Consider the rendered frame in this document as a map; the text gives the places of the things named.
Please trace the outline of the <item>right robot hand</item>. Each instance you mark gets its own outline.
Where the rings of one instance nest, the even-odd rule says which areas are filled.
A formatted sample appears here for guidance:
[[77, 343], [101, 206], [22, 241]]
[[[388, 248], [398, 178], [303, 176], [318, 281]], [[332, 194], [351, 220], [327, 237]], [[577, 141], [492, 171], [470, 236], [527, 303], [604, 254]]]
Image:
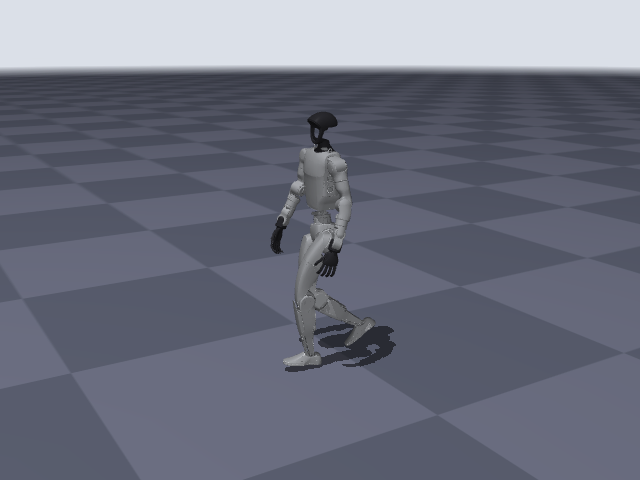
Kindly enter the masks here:
[[283, 253], [283, 251], [280, 248], [280, 240], [282, 238], [283, 229], [286, 229], [287, 227], [287, 226], [283, 226], [283, 222], [284, 222], [284, 217], [280, 216], [277, 220], [277, 223], [275, 224], [276, 229], [274, 230], [271, 237], [271, 249], [276, 254], [279, 254], [279, 253], [281, 254], [281, 252]]

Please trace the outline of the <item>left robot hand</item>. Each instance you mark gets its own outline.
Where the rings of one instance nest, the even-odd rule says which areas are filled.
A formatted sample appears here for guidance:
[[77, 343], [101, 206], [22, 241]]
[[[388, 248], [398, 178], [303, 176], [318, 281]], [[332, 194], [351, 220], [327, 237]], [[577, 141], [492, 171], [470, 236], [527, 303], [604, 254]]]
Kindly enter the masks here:
[[[320, 258], [320, 259], [319, 259], [319, 260], [314, 264], [314, 265], [316, 266], [316, 265], [318, 265], [318, 264], [323, 260], [323, 264], [322, 264], [321, 268], [319, 269], [319, 271], [318, 271], [318, 272], [316, 272], [317, 274], [321, 273], [321, 271], [323, 270], [324, 266], [326, 265], [326, 266], [325, 266], [325, 269], [324, 269], [324, 271], [323, 271], [323, 273], [320, 275], [320, 276], [322, 276], [322, 277], [326, 274], [327, 269], [328, 269], [328, 266], [329, 266], [329, 270], [328, 270], [328, 273], [325, 275], [325, 277], [328, 277], [328, 276], [330, 275], [330, 273], [331, 273], [331, 270], [332, 270], [332, 267], [333, 267], [333, 266], [334, 266], [334, 267], [333, 267], [333, 271], [332, 271], [332, 274], [331, 274], [330, 276], [331, 276], [331, 277], [333, 277], [333, 276], [334, 276], [334, 274], [335, 274], [335, 271], [336, 271], [336, 266], [337, 266], [337, 264], [338, 264], [338, 256], [337, 256], [337, 253], [340, 253], [341, 249], [340, 249], [340, 250], [332, 249], [333, 241], [334, 241], [334, 239], [332, 238], [332, 239], [331, 239], [331, 241], [330, 241], [329, 247], [328, 247], [328, 250], [329, 250], [329, 251], [325, 253], [325, 256], [323, 256], [322, 258]], [[342, 245], [343, 245], [343, 243], [342, 243]], [[342, 248], [342, 247], [341, 247], [341, 248]]]

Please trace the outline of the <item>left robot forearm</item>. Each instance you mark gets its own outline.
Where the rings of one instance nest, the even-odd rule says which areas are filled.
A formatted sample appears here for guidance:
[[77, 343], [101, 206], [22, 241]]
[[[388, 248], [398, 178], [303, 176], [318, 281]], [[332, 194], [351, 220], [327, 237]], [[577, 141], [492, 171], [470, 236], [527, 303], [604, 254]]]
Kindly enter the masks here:
[[351, 217], [351, 203], [347, 199], [343, 199], [339, 203], [339, 213], [336, 214], [335, 229], [332, 232], [332, 238], [334, 239], [332, 249], [340, 250], [342, 247], [343, 239], [346, 236], [345, 230], [347, 230], [347, 224]]

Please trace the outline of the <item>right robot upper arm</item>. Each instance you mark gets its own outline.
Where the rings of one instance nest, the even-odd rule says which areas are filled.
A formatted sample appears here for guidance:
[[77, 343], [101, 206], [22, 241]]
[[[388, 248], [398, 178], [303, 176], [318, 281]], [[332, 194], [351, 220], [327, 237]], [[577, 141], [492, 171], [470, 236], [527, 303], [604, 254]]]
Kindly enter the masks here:
[[297, 196], [305, 195], [305, 181], [304, 181], [303, 168], [304, 168], [304, 156], [308, 149], [309, 148], [303, 148], [299, 153], [299, 167], [297, 171], [298, 180], [291, 185], [291, 189], [290, 189], [291, 192], [296, 194]]

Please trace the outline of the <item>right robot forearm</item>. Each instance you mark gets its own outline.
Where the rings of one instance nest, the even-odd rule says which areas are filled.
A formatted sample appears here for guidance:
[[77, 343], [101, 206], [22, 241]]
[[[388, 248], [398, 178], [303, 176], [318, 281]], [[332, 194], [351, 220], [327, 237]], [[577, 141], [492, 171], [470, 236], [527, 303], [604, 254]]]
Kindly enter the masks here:
[[289, 195], [287, 198], [288, 199], [281, 211], [281, 214], [277, 217], [277, 220], [280, 216], [284, 217], [283, 226], [287, 226], [289, 224], [290, 218], [292, 217], [297, 204], [299, 204], [300, 202], [299, 197], [296, 196], [296, 194], [292, 193], [291, 190], [289, 191]]

